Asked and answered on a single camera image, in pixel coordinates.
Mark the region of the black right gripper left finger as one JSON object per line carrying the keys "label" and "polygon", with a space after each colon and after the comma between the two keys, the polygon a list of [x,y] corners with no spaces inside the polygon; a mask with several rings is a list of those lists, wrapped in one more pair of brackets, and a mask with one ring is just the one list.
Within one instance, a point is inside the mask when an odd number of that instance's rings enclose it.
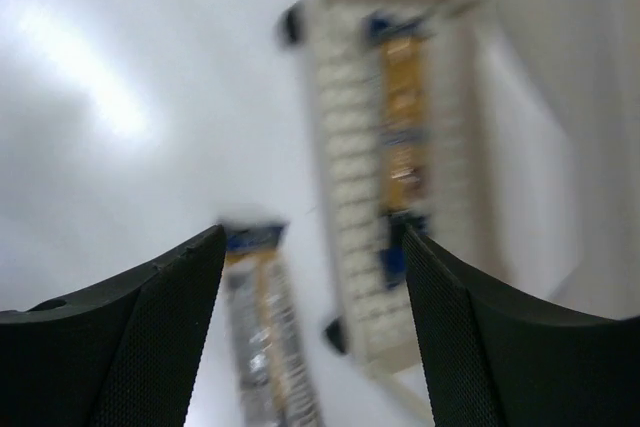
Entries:
{"label": "black right gripper left finger", "polygon": [[181,426],[224,264],[219,226],[84,289],[1,315],[5,426]]}

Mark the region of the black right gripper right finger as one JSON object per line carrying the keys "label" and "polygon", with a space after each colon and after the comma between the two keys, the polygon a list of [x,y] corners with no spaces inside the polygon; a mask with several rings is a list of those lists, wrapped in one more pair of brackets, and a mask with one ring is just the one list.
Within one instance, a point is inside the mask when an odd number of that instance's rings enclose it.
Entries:
{"label": "black right gripper right finger", "polygon": [[438,426],[635,426],[639,321],[522,292],[408,229],[410,296]]}

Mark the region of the spaghetti bag label side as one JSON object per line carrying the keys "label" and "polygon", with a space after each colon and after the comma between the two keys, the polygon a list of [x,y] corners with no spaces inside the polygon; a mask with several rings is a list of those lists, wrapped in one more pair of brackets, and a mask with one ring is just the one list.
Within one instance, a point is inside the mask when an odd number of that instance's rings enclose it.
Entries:
{"label": "spaghetti bag label side", "polygon": [[223,222],[223,285],[246,426],[322,426],[304,355],[283,221]]}

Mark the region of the spaghetti bag blue yellow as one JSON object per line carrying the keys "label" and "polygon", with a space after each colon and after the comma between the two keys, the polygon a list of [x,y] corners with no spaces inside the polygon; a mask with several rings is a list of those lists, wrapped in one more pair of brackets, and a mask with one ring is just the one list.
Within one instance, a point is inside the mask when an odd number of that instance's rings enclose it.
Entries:
{"label": "spaghetti bag blue yellow", "polygon": [[379,259],[385,288],[393,290],[406,278],[406,232],[424,233],[430,224],[426,22],[422,16],[401,19],[376,11],[367,18],[366,39],[378,55],[380,77]]}

